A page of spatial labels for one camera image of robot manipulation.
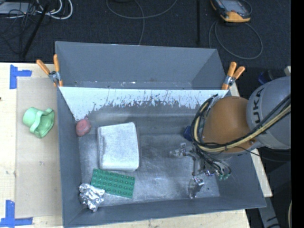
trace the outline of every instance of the gray tray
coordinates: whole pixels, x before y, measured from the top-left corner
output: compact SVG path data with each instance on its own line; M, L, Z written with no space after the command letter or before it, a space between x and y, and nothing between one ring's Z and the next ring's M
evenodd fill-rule
M220 90L225 73L215 49L108 45L56 42L64 86L75 87L82 102L83 88L194 91ZM57 90L62 211L65 227L102 225L235 209L265 207L265 199L249 154L226 162L231 176L218 181L205 177L197 198L188 198L193 162L189 157L170 158L197 107L177 104L144 104L131 107L102 105L88 112L91 132L78 137L72 99ZM140 167L132 199L106 195L93 213L83 209L78 186L89 182L98 168L97 128L133 122L140 146Z

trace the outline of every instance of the bin floor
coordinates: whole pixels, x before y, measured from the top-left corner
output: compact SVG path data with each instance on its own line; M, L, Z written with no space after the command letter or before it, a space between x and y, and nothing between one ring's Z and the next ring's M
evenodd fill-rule
M82 181L86 183L91 183L93 169L99 168L96 135L94 130L90 133L79 138ZM169 157L169 151L178 149L185 139L180 134L144 134L139 142L140 167L132 172L117 171L135 177L133 198L107 194L104 206L188 199L193 160ZM204 182L198 198L219 196L216 176L205 176Z

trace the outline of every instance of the green toy cup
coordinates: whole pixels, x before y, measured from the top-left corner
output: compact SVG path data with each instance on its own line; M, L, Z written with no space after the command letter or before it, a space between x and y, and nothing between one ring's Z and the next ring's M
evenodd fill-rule
M23 123L29 127L29 131L38 138L43 138L54 125L55 112L48 108L41 111L37 108L29 108L23 115Z

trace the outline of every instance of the pink ball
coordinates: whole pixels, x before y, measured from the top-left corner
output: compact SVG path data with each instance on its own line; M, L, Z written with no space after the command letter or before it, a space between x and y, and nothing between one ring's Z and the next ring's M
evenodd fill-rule
M76 134L81 137L90 132L91 127L90 121L87 118L81 119L76 124Z

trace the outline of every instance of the green plastic object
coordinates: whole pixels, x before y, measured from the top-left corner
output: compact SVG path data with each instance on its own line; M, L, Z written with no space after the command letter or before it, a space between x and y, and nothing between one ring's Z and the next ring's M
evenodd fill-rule
M131 199L133 197L135 177L94 169L91 185L104 189L106 193Z
M41 111L37 108L29 108L23 115L23 123L29 127L29 131L38 138L43 138L54 125L55 112L48 108Z

